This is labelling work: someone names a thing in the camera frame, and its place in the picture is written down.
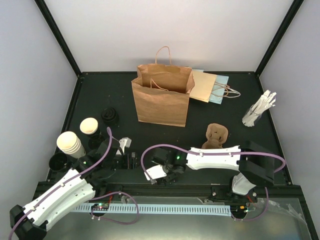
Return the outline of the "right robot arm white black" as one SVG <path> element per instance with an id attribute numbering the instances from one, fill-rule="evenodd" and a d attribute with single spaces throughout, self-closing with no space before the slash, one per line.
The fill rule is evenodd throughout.
<path id="1" fill-rule="evenodd" d="M 183 174 L 186 169 L 226 169 L 236 171 L 227 189 L 228 198 L 240 201 L 254 187 L 274 185 L 275 159 L 268 155 L 252 155 L 245 152 L 267 153 L 270 151 L 252 141 L 229 148 L 200 149 L 192 147 L 190 152 L 172 147 L 157 147 L 151 156 L 155 163 L 146 170 L 147 180 L 164 180 Z"/>

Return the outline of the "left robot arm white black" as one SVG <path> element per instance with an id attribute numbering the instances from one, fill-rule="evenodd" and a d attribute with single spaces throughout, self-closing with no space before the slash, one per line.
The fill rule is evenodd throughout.
<path id="1" fill-rule="evenodd" d="M 80 157 L 66 174 L 25 206 L 16 205 L 10 212 L 10 237 L 20 240 L 42 240 L 47 232 L 65 215 L 79 205 L 101 200 L 108 193 L 107 178 L 103 176 L 108 164 L 124 157 L 131 139 L 103 141 L 97 149 Z"/>

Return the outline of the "brown pulp cup carrier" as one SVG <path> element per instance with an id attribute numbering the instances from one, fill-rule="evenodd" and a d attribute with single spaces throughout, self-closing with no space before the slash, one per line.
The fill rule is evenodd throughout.
<path id="1" fill-rule="evenodd" d="M 228 129 L 217 123 L 211 123 L 207 126 L 205 133 L 207 141 L 202 145 L 202 149 L 222 149 L 227 141 Z"/>

